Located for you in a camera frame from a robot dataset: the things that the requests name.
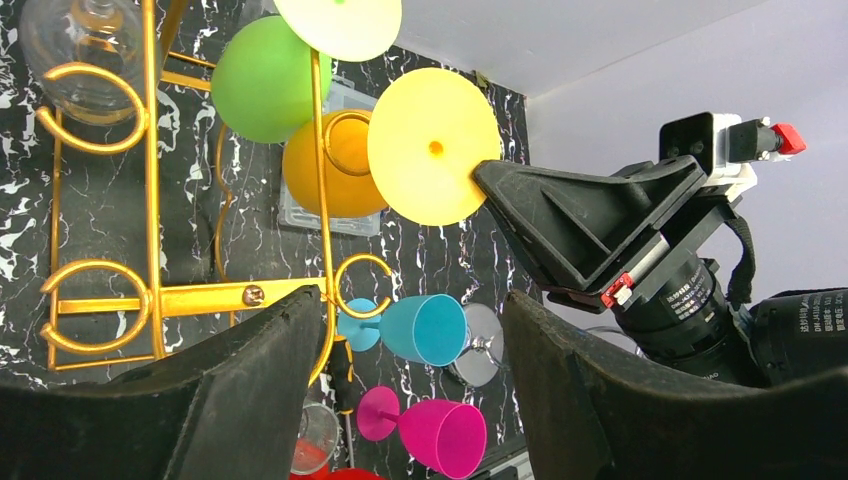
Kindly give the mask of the yellow black screwdriver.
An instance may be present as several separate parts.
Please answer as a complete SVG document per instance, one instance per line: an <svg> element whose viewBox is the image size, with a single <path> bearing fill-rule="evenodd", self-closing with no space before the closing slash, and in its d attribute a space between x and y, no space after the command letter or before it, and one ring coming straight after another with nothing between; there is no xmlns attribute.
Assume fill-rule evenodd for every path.
<svg viewBox="0 0 848 480"><path fill-rule="evenodd" d="M335 390L335 406L343 418L348 466L355 466L352 413L353 400L353 354L344 336L336 335L330 351L328 371Z"/></svg>

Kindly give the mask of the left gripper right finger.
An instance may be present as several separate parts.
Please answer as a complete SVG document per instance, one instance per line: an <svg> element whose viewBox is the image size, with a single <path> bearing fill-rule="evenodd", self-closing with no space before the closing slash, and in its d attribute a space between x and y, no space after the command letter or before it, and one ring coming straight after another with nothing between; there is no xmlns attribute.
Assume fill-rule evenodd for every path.
<svg viewBox="0 0 848 480"><path fill-rule="evenodd" d="M538 479L843 479L847 371L770 389L637 357L521 291L502 314Z"/></svg>

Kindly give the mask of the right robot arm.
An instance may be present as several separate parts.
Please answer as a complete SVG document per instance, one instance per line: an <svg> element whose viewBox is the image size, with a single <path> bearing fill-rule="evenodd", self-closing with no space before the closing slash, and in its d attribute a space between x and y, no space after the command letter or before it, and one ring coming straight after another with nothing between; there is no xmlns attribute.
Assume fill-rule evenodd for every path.
<svg viewBox="0 0 848 480"><path fill-rule="evenodd" d="M693 157L611 176L484 161L472 177L549 301L612 312L657 363L753 387L847 363L846 289L753 304L750 230Z"/></svg>

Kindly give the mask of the clear tumbler glass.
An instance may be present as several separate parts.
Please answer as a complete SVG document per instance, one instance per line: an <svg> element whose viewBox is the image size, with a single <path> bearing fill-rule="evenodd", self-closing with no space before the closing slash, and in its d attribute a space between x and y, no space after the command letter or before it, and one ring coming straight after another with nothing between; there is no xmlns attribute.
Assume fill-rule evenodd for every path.
<svg viewBox="0 0 848 480"><path fill-rule="evenodd" d="M305 401L290 473L310 475L325 467L337 447L339 432L337 414L330 407Z"/></svg>

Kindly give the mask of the clear plastic compartment box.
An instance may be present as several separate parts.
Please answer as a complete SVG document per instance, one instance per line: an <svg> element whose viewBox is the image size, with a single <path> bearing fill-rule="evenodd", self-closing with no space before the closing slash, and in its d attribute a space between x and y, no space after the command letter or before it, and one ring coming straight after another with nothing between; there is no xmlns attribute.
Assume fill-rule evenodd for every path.
<svg viewBox="0 0 848 480"><path fill-rule="evenodd" d="M323 121L341 113L370 115L376 99L354 89L354 82L335 76L324 102ZM368 166L368 126L359 119L343 119L332 129L333 157L326 161L329 225L334 233L371 237L380 231L388 208L368 174L355 176ZM283 187L279 222L288 226L320 229L315 138L308 123L285 144L282 157Z"/></svg>

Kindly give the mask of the magenta plastic wine glass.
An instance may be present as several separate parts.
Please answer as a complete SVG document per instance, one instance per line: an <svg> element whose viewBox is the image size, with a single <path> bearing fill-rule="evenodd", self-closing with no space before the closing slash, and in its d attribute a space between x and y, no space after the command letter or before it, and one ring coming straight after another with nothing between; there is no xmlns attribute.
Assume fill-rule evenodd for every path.
<svg viewBox="0 0 848 480"><path fill-rule="evenodd" d="M396 393L385 386L372 388L362 397L356 426L372 442L397 431L416 461L450 479L472 476L487 448L487 423L477 407L427 399L402 410Z"/></svg>

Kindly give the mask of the red plastic wine glass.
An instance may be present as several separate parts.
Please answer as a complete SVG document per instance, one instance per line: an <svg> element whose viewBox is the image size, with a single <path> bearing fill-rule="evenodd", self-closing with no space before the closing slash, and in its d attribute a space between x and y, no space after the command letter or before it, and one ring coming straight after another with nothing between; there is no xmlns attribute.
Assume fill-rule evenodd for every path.
<svg viewBox="0 0 848 480"><path fill-rule="evenodd" d="M385 480L371 471L361 468L341 468L331 471L327 465L310 474L289 475L290 480Z"/></svg>

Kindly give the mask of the green plastic wine glass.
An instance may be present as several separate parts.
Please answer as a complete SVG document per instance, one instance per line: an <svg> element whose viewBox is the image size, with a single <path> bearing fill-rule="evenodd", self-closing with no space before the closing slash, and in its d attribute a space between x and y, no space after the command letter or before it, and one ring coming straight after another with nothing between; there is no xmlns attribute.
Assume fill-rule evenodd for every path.
<svg viewBox="0 0 848 480"><path fill-rule="evenodd" d="M320 96L328 94L332 62L364 62L396 40L399 1L277 1L273 15L241 28L211 79L223 122L255 143L281 143L313 117L311 58L319 54Z"/></svg>

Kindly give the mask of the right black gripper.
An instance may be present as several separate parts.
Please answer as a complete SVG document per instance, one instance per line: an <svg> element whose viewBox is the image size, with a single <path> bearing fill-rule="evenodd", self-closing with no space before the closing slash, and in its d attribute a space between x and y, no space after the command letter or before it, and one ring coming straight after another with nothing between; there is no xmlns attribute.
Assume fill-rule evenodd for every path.
<svg viewBox="0 0 848 480"><path fill-rule="evenodd" d="M698 258L731 217L725 187L690 155L601 176L484 161L472 178L525 270L551 301L630 312L672 295L701 309L715 277Z"/></svg>

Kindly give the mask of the orange plastic wine glass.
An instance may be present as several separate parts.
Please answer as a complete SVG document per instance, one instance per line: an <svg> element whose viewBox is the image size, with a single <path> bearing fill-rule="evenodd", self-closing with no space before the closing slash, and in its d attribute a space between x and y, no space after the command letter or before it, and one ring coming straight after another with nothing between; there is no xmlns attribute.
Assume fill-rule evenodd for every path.
<svg viewBox="0 0 848 480"><path fill-rule="evenodd" d="M441 68L403 74L370 112L342 110L322 122L331 149L327 209L336 218L391 208L421 225L455 224L485 200L473 170L501 158L488 99L471 81Z"/></svg>

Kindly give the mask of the gold wire glass rack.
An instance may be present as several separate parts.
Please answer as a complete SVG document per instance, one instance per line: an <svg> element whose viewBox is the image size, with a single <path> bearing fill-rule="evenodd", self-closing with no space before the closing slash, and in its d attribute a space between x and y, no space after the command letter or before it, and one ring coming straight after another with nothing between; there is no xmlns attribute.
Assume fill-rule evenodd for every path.
<svg viewBox="0 0 848 480"><path fill-rule="evenodd" d="M111 126L89 125L63 113L49 98L40 107L38 121L51 134L54 150L77 150L92 155L115 156L145 147L144 232L141 242L148 268L141 277L130 267L101 256L62 263L61 194L54 191L51 203L50 274L42 292L50 301L49 319L41 329L46 345L46 370L61 372L123 365L123 348L143 332L151 336L149 359L166 357L164 322L169 317L241 311L269 306L274 300L302 286L317 286L327 306L328 325L335 328L341 311L349 312L340 292L343 267L327 265L320 277L235 282L227 277L221 258L221 236L228 211L199 209L194 227L181 227L164 203L170 186L161 176L158 144L158 86L180 85L211 94L211 82L165 69L172 43L186 10L173 1L161 25L155 24L155 3L138 1L143 22L144 94L139 95L117 75L90 64L70 62L46 72L47 80L87 74L109 81L132 102L135 116Z"/></svg>

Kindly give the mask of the clear wine glass left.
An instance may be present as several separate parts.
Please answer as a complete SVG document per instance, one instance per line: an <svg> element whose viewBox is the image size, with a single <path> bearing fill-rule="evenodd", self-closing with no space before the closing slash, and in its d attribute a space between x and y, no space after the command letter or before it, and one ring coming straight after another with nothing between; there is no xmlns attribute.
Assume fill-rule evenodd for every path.
<svg viewBox="0 0 848 480"><path fill-rule="evenodd" d="M49 100L77 121L99 126L135 116L125 93L107 80L74 74L47 80L54 67L81 62L105 69L144 94L143 22L132 1L23 3L19 34L25 61Z"/></svg>

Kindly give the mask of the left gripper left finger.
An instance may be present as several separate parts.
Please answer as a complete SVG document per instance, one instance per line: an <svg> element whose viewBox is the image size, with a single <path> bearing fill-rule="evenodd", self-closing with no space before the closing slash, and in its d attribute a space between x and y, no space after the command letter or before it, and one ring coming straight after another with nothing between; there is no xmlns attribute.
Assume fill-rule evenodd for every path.
<svg viewBox="0 0 848 480"><path fill-rule="evenodd" d="M285 479L323 331L305 286L107 383L1 389L5 479Z"/></svg>

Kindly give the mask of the blue plastic wine glass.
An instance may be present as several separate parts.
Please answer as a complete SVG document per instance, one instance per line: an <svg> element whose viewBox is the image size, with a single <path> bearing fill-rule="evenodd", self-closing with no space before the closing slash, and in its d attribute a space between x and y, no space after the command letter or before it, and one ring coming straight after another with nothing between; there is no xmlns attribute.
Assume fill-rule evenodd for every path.
<svg viewBox="0 0 848 480"><path fill-rule="evenodd" d="M365 319L338 313L337 334L355 352L381 342L404 360L444 367L466 346L468 322L463 306L447 294L401 299L380 314Z"/></svg>

